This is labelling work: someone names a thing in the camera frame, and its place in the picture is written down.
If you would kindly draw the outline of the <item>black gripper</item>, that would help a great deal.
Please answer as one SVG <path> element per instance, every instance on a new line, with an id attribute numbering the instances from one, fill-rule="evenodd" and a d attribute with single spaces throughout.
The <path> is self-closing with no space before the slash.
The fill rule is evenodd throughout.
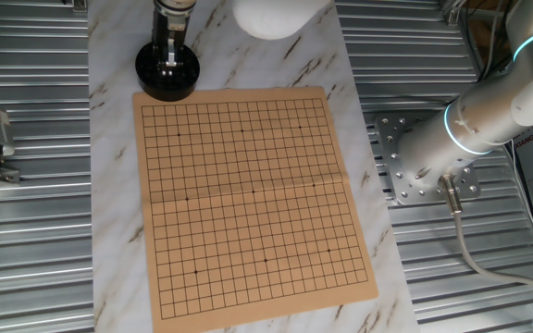
<path id="1" fill-rule="evenodd" d="M 152 42 L 155 64 L 160 76 L 173 76 L 183 68 L 181 59 L 189 18 L 154 13 Z"/>

